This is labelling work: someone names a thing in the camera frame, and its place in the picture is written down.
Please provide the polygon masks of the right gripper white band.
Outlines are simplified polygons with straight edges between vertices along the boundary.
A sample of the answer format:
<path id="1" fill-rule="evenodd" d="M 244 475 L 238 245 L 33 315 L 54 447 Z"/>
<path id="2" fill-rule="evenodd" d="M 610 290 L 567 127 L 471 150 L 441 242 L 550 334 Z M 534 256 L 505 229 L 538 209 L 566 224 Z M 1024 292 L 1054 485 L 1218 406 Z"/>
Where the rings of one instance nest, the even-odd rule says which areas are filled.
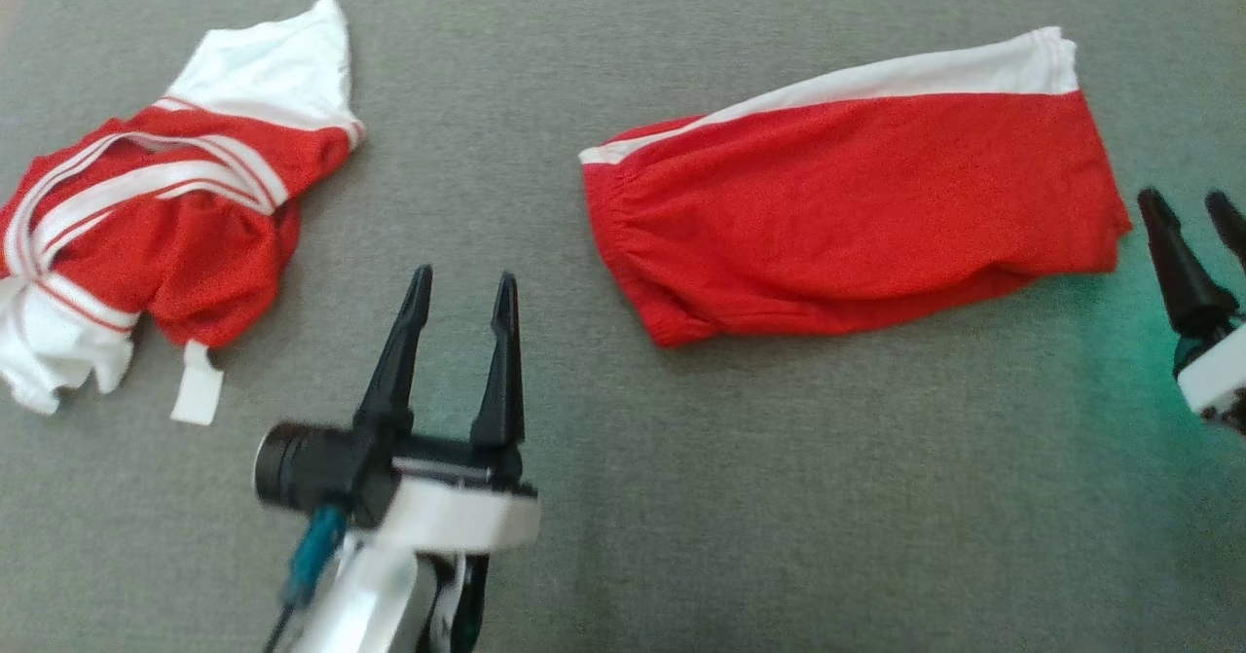
<path id="1" fill-rule="evenodd" d="M 1245 434 L 1245 328 L 1239 302 L 1192 254 L 1182 224 L 1156 188 L 1139 192 L 1158 289 L 1171 329 L 1181 338 L 1174 354 L 1174 380 L 1190 411 L 1205 422 Z M 1205 206 L 1224 247 L 1246 268 L 1246 219 L 1224 191 L 1205 196 Z"/>

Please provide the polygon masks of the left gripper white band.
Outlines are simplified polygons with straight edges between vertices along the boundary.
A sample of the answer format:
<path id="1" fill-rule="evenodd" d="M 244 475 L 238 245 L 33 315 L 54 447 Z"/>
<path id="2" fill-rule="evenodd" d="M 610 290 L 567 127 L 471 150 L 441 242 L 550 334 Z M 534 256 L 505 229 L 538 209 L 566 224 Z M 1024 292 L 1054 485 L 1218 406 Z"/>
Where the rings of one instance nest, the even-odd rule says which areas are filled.
<path id="1" fill-rule="evenodd" d="M 414 426 L 410 395 L 417 346 L 427 323 L 434 268 L 414 270 L 402 304 L 354 414 L 355 430 L 407 436 Z M 363 510 L 355 530 L 364 538 L 417 555 L 495 555 L 535 543 L 542 502 L 525 482 L 525 375 L 518 284 L 503 272 L 495 293 L 493 356 L 470 442 L 410 436 L 392 445 L 383 464 L 380 503 Z"/>

